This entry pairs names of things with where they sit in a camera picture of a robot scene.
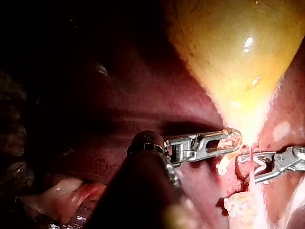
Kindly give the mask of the right arm instrument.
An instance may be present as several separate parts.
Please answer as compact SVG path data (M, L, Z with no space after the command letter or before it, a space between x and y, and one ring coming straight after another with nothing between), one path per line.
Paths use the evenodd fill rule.
M274 156L274 169L277 172L305 170L305 147L291 146L283 153Z

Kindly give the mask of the right arm instrument jaw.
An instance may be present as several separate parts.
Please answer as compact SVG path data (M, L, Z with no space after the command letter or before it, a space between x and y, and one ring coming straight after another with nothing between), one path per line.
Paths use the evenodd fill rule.
M271 179L274 179L280 175L282 175L286 170L283 168L277 168L274 167L272 171L270 172L266 172L260 175L255 175L254 177L254 182L255 184L261 183L261 182L265 182L265 181L269 181Z
M274 152L256 152L253 153L253 159L258 159L264 162L271 162L274 157ZM250 161L250 154L240 155L239 162L248 162Z

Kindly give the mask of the left arm instrument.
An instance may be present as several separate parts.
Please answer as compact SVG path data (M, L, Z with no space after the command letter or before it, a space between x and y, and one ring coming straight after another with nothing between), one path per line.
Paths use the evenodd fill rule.
M155 150L174 167L179 167L183 162L195 162L202 160L200 157L200 134L178 135L164 139L155 131L146 130L133 137L128 147L127 155L139 153L143 150Z

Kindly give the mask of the left arm instrument jaw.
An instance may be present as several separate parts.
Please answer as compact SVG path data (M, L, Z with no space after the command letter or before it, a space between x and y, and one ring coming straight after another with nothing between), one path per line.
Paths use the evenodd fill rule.
M235 152L236 150L230 149L223 149L223 150L216 150L212 152L207 152L206 150L195 150L195 162L206 160L208 158L216 157L216 156L223 156L225 154L229 154Z
M233 128L209 132L203 135L198 145L199 153L231 153L241 147L242 134Z

